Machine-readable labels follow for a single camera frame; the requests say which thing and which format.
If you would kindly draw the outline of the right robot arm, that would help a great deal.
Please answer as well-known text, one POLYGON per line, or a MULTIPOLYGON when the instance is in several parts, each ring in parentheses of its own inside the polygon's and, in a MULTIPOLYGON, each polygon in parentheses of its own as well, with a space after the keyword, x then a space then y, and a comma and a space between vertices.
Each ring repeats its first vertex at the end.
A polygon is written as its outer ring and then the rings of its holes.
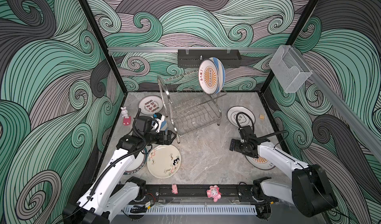
POLYGON ((290 185, 285 185, 272 182, 270 177, 254 180, 252 195, 256 201, 282 200, 294 205, 306 217, 337 207, 337 198, 320 165, 308 164, 287 154, 269 140, 269 135, 257 137, 251 126, 241 127, 238 131, 241 138, 231 140, 231 151, 264 158, 291 181, 290 185))

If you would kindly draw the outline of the orange sunburst plate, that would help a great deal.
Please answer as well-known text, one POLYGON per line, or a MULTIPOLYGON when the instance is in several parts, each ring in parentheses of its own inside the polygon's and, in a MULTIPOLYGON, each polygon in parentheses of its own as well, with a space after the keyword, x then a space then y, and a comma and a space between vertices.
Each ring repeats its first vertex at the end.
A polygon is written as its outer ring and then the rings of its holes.
POLYGON ((198 69, 198 81, 202 91, 208 95, 212 95, 218 88, 218 69, 214 62, 206 59, 201 62, 198 69))
POLYGON ((245 158, 252 166, 260 170, 271 170, 275 168, 274 164, 260 156, 258 158, 255 158, 246 155, 245 158))

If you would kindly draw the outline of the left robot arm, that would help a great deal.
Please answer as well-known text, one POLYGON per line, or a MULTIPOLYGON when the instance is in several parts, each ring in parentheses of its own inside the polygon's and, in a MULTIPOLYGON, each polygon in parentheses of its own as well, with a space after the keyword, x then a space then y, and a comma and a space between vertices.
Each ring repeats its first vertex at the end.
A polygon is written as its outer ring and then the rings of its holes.
POLYGON ((120 138, 108 166, 76 204, 68 204, 59 224, 109 224, 131 201, 136 199, 144 181, 128 181, 114 192, 127 168, 147 145, 170 145, 177 138, 172 131, 133 132, 120 138))

